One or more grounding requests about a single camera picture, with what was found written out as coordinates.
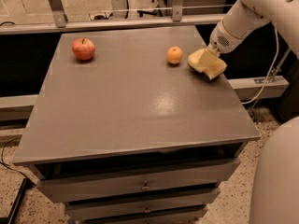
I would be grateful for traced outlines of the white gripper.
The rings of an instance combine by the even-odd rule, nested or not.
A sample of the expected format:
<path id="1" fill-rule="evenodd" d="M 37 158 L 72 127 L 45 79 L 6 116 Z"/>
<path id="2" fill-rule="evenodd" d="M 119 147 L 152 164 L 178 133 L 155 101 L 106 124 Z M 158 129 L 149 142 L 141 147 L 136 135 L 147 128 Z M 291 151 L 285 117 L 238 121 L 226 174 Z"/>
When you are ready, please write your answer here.
<path id="1" fill-rule="evenodd" d="M 212 31 L 208 48 L 214 54 L 229 53 L 236 49 L 244 40 L 246 26 L 244 22 L 221 20 Z M 227 65 L 218 57 L 203 73 L 212 80 L 222 74 Z"/>

